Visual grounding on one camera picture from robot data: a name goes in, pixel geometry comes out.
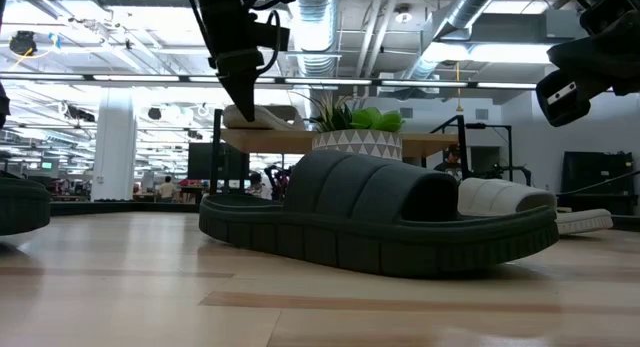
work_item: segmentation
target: dark green slide sandal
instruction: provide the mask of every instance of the dark green slide sandal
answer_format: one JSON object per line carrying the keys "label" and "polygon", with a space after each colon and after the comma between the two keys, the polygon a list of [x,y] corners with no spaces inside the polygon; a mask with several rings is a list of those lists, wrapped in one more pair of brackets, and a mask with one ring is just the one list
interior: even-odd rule
{"label": "dark green slide sandal", "polygon": [[50,200],[49,192],[40,183],[0,178],[0,236],[48,225]]}
{"label": "dark green slide sandal", "polygon": [[548,207],[503,217],[457,212],[448,174],[397,161],[315,151],[295,167],[284,204],[212,195],[200,230],[237,247],[397,277],[481,269],[558,240]]}

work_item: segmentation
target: potted plant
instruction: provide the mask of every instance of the potted plant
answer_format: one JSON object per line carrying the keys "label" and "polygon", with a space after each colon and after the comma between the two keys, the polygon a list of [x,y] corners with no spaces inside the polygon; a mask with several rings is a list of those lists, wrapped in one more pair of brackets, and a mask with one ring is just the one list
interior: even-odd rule
{"label": "potted plant", "polygon": [[375,157],[402,160],[404,124],[396,111],[380,113],[377,108],[349,108],[348,97],[324,95],[309,98],[319,115],[311,118],[320,132],[313,138],[314,150],[331,149]]}

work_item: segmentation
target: ceiling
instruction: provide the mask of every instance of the ceiling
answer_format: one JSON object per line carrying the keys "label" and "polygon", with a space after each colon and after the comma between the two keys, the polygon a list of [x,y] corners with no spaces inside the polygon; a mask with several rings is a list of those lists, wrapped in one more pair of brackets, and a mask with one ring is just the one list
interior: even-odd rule
{"label": "ceiling", "polygon": [[[562,0],[495,0],[485,13],[541,14],[558,1]],[[334,51],[339,56],[336,72],[338,77],[354,77],[371,2],[372,0],[340,0],[339,21],[335,31],[338,43]],[[439,6],[446,6],[449,0],[397,0],[397,3],[408,6],[412,19],[407,23],[391,19],[382,43],[384,52],[379,53],[375,60],[374,76],[404,71],[413,64],[422,53],[419,33],[428,14]],[[80,74],[215,73],[208,65],[209,54],[191,9],[180,6],[157,7],[157,0],[147,0],[137,5],[122,4],[127,5],[100,6],[100,3],[85,0],[62,1],[57,5],[33,3],[33,0],[9,0],[0,34],[0,70]],[[286,7],[277,8],[284,12],[281,13],[283,26],[293,26],[295,29],[295,20],[287,13]],[[573,9],[574,6],[569,2],[563,8]],[[265,21],[267,14],[268,11],[258,13],[259,20]],[[35,58],[21,59],[21,56],[9,49],[9,40],[17,31],[36,33],[38,51]],[[51,35],[59,38],[59,46],[51,40]],[[296,51],[295,40],[292,39],[289,49]],[[265,50],[263,53],[265,60],[271,57],[270,51]],[[459,65],[461,79],[527,83],[537,82],[545,67],[547,65],[544,64],[476,61],[462,61]],[[291,53],[281,54],[278,63],[266,75],[298,74],[298,60]],[[454,80],[457,77],[456,66],[441,64],[435,74],[440,79]],[[5,81],[4,84],[12,99],[11,123],[61,127],[77,125],[77,121],[65,118],[60,113],[65,105],[74,106],[99,118],[100,86],[41,84],[34,81]],[[432,97],[448,98],[453,93],[456,91],[442,90]],[[498,102],[501,96],[499,91],[464,93],[468,97],[494,98]],[[146,167],[152,160],[149,156],[154,155],[154,160],[171,161],[166,164],[153,162],[154,166],[164,170],[169,168],[176,173],[182,173],[186,168],[184,152],[176,151],[176,147],[186,146],[190,141],[186,133],[176,131],[176,127],[198,129],[203,140],[207,141],[211,136],[213,109],[231,104],[228,95],[220,88],[136,87],[135,95],[139,101],[139,128],[142,130],[138,134],[139,167],[148,169]],[[296,94],[276,89],[257,90],[256,103],[301,104]],[[171,118],[151,120],[147,116],[151,107],[161,108],[163,114]],[[41,144],[43,140],[49,139],[49,144],[63,146],[65,151],[72,146],[77,151],[88,154],[87,163],[83,166],[89,168],[90,155],[95,150],[95,124],[83,122],[82,125],[86,128],[16,128],[11,132],[0,133],[0,143],[24,144],[26,141]],[[20,155],[42,155],[40,150],[27,152],[25,149],[13,149],[11,152],[18,159]]]}

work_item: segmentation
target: white column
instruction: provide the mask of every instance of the white column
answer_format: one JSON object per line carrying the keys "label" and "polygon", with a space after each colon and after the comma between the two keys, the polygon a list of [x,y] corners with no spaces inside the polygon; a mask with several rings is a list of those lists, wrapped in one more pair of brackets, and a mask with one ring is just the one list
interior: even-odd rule
{"label": "white column", "polygon": [[91,200],[133,196],[138,123],[130,88],[102,88]]}

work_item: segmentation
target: green plant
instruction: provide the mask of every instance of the green plant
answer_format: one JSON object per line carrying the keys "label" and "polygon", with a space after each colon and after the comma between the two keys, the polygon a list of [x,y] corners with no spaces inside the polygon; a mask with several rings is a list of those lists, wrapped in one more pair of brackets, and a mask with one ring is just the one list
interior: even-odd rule
{"label": "green plant", "polygon": [[347,106],[349,97],[335,98],[333,94],[323,94],[319,99],[300,96],[308,99],[318,110],[317,117],[309,120],[317,125],[318,132],[332,132],[346,129],[370,129],[386,132],[398,132],[404,121],[396,111],[381,114],[377,108],[354,109]]}

